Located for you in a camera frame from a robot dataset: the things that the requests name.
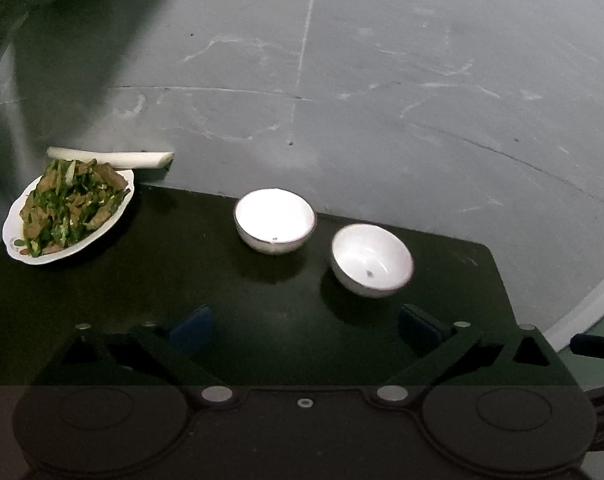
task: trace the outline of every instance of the white baseboard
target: white baseboard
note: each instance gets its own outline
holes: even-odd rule
[[[588,295],[544,332],[544,337],[555,351],[568,346],[576,333],[585,332],[604,317],[604,279]]]

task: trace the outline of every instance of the table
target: table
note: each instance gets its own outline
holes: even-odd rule
[[[377,384],[417,359],[397,332],[401,304],[443,322],[508,331],[515,319],[482,245],[386,227],[415,260],[396,294],[359,298],[330,265],[352,219],[319,214],[298,252],[264,256],[235,230],[236,200],[141,186],[120,221],[85,250],[45,266],[0,247],[0,384],[28,384],[76,324],[126,332],[212,307],[215,339],[194,358],[229,384]]]

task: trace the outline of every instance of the dark tabletop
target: dark tabletop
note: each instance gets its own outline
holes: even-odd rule
[[[264,256],[235,230],[236,200],[142,186],[102,238],[58,262],[27,266],[0,247],[0,384],[26,384],[87,322],[126,332],[208,304],[215,338],[194,357],[230,384],[377,384],[415,361],[398,309],[413,303],[443,322],[515,327],[490,251],[387,227],[413,254],[396,294],[365,300],[330,270],[333,235],[352,219],[320,214],[298,252]]]

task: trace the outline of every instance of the wall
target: wall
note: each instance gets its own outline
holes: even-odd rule
[[[9,196],[49,145],[484,243],[545,330],[604,277],[604,0],[62,0],[0,61]]]

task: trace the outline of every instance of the oval plate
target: oval plate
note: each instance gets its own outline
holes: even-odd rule
[[[19,197],[18,200],[13,202],[13,205],[9,210],[9,216],[7,216],[6,220],[4,221],[4,226],[2,227],[2,241],[6,245],[6,252],[9,253],[9,256],[12,257],[14,260],[19,260],[21,262],[24,262],[25,264],[43,265],[54,262],[56,260],[61,260],[61,258],[66,258],[71,254],[76,254],[77,252],[85,248],[88,244],[93,243],[95,240],[97,240],[100,236],[102,236],[106,231],[108,231],[115,225],[115,222],[120,219],[122,213],[124,213],[124,209],[126,208],[128,203],[131,202],[131,198],[133,197],[133,193],[135,191],[135,186],[133,185],[133,171],[123,170],[118,171],[118,173],[121,174],[121,176],[123,176],[125,179],[127,179],[127,189],[130,189],[131,191],[124,197],[124,200],[120,204],[120,207],[118,207],[118,210],[115,211],[115,215],[113,215],[106,222],[104,222],[104,224],[102,224],[102,227],[95,230],[93,233],[88,235],[83,240],[77,242],[75,245],[67,247],[64,250],[61,250],[59,253],[42,254],[42,256],[34,258],[33,256],[29,256],[28,254],[20,254],[20,251],[24,247],[16,247],[13,242],[24,237],[24,222],[20,217],[20,210],[24,207],[29,193],[35,189],[35,186],[37,186],[38,182],[40,181],[42,177],[40,175],[27,186],[27,188],[22,193],[21,197]]]

